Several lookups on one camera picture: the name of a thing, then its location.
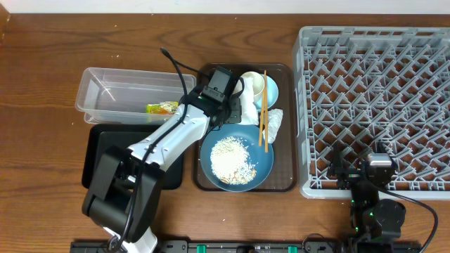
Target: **wooden chopstick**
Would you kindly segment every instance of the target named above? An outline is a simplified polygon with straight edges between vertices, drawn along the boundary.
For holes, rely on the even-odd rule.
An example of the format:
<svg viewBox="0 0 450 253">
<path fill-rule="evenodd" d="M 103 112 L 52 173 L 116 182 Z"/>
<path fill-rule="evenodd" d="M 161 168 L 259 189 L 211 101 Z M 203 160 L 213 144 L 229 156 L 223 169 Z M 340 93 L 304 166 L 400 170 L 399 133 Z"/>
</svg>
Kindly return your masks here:
<svg viewBox="0 0 450 253">
<path fill-rule="evenodd" d="M 259 146 L 261 147 L 262 145 L 262 127 L 264 125 L 264 110 L 262 105 L 264 104 L 264 89 L 262 89 L 262 101 L 261 101 L 261 116 L 259 116 Z"/>
<path fill-rule="evenodd" d="M 266 121 L 265 121 L 265 131 L 266 131 L 266 133 L 265 133 L 265 136 L 266 136 L 266 138 L 264 138 L 264 140 L 265 140 L 265 143 L 266 143 L 266 147 L 265 147 L 265 151 L 266 151 L 266 153 L 269 151 L 269 124 L 268 124 L 268 121 L 269 121 L 269 112 L 267 111 L 267 71 L 265 70 L 264 71 L 264 94 L 263 94 L 263 96 L 264 96 L 264 109 L 266 110 L 266 112 L 265 112 L 265 114 L 264 114 L 264 116 L 266 117 Z"/>
</svg>

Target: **wooden table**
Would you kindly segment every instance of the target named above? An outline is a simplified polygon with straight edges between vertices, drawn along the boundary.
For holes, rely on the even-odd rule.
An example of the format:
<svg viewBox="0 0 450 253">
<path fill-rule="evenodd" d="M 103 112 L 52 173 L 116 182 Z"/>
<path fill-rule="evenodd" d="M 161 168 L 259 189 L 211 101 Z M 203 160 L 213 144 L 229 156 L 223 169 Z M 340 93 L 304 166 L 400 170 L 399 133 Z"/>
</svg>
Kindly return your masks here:
<svg viewBox="0 0 450 253">
<path fill-rule="evenodd" d="M 73 240 L 108 238 L 81 213 L 92 127 L 75 110 L 87 67 L 174 72 L 183 63 L 284 63 L 305 25 L 450 26 L 445 15 L 12 15 L 0 46 L 0 252 L 68 252 Z M 349 201 L 285 194 L 208 193 L 191 180 L 162 193 L 154 233 L 191 240 L 345 238 Z M 439 230 L 427 252 L 448 250 L 450 202 L 427 202 Z M 402 240 L 425 242 L 431 214 L 405 203 Z"/>
</svg>

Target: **chopsticks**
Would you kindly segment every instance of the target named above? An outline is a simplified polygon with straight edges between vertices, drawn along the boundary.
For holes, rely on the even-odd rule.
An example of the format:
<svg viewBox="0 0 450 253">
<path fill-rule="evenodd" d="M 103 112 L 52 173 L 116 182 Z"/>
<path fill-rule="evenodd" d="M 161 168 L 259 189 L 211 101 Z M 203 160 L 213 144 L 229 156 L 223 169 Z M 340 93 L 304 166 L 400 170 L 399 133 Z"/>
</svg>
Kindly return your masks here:
<svg viewBox="0 0 450 253">
<path fill-rule="evenodd" d="M 265 136 L 266 138 L 264 138 L 264 149 L 266 151 L 266 153 L 269 151 L 269 128 L 268 128 L 268 113 L 267 113 L 267 71 L 264 71 L 264 89 L 262 92 L 262 103 L 261 103 L 261 117 L 259 118 L 259 146 L 261 147 L 262 145 L 262 127 L 263 125 L 265 126 L 264 130 L 265 130 Z"/>
</svg>

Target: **black tray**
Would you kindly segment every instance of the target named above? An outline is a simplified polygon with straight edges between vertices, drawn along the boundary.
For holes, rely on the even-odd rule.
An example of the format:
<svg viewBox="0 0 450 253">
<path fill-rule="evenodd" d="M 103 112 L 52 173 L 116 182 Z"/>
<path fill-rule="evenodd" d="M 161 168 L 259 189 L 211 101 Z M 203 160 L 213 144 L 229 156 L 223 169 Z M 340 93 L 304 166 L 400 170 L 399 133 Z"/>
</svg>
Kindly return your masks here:
<svg viewBox="0 0 450 253">
<path fill-rule="evenodd" d="M 89 133 L 89 142 L 84 161 L 82 184 L 89 188 L 92 176 L 103 152 L 112 145 L 128 148 L 142 141 L 160 126 L 130 124 L 98 124 Z M 184 154 L 181 154 L 165 174 L 163 190 L 174 190 L 181 185 Z"/>
<path fill-rule="evenodd" d="M 274 167 L 267 179 L 261 185 L 251 190 L 254 192 L 287 192 L 295 187 L 297 183 L 297 113 L 295 109 L 295 94 L 292 70 L 283 64 L 253 64 L 253 63 L 214 63 L 207 64 L 201 71 L 213 72 L 217 66 L 225 67 L 232 71 L 233 75 L 239 77 L 247 71 L 264 73 L 269 75 L 278 86 L 278 100 L 271 109 L 283 110 L 283 120 L 278 130 L 274 147 Z M 208 79 L 197 76 L 197 84 L 208 84 Z M 206 177 L 200 165 L 200 140 L 195 144 L 195 157 L 193 165 L 193 181 L 202 190 L 220 191 Z"/>
</svg>

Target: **yellow snack wrapper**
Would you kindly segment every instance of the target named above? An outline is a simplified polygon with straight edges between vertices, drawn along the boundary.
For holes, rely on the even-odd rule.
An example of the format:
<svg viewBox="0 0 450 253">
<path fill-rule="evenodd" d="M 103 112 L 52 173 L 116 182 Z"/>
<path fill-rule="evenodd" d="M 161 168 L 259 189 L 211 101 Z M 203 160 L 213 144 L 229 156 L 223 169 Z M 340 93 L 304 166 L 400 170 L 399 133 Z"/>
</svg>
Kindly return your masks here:
<svg viewBox="0 0 450 253">
<path fill-rule="evenodd" d="M 157 115 L 173 115 L 178 108 L 178 102 L 161 102 L 159 104 L 148 104 L 147 113 Z"/>
</svg>

